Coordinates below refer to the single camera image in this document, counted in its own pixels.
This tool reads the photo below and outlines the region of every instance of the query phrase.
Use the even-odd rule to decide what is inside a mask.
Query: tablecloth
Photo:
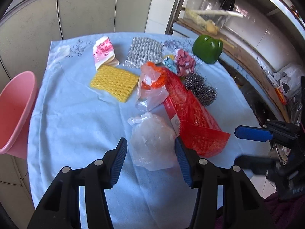
[[[96,73],[93,44],[104,35],[110,38],[121,63],[127,57],[134,36],[150,37],[159,42],[177,39],[192,53],[192,39],[158,34],[107,33],[52,42],[28,139],[28,171],[35,207],[63,166],[86,167],[115,148],[121,137],[129,142],[132,127],[127,119],[141,115],[134,106],[135,91],[126,103],[121,103],[109,93],[89,87]],[[139,69],[121,65],[119,68],[140,73]],[[219,62],[208,65],[197,59],[196,70],[218,92],[216,101],[207,109],[221,129],[231,133],[225,149],[209,160],[216,166],[230,168],[240,154],[266,155],[270,149],[268,143],[234,136],[240,124],[259,124],[225,68]],[[152,112],[170,125],[162,104]],[[184,182],[179,167],[150,172],[134,166],[128,152],[118,183],[105,193],[115,229],[184,229],[189,226],[197,190],[190,189]],[[221,187],[218,196],[219,207]],[[80,214],[82,226],[87,228],[83,189],[80,190]]]

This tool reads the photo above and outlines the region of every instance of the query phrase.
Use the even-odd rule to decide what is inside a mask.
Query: red plastic wrapper
[[[187,148],[203,157],[213,157],[225,147],[229,133],[221,131],[213,116],[200,104],[179,77],[167,71],[169,96],[163,102],[177,135]]]

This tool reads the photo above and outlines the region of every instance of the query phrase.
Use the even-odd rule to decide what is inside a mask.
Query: pink trash bin
[[[27,157],[30,118],[37,97],[33,72],[15,76],[0,94],[0,154]]]

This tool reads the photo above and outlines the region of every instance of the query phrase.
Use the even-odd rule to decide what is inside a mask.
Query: yellow sponge
[[[90,83],[90,87],[106,90],[120,102],[126,102],[139,77],[129,71],[102,65]]]

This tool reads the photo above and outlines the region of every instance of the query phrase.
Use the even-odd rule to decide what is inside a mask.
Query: bell pepper
[[[222,53],[223,43],[208,35],[200,35],[194,42],[193,53],[207,64],[214,64]]]

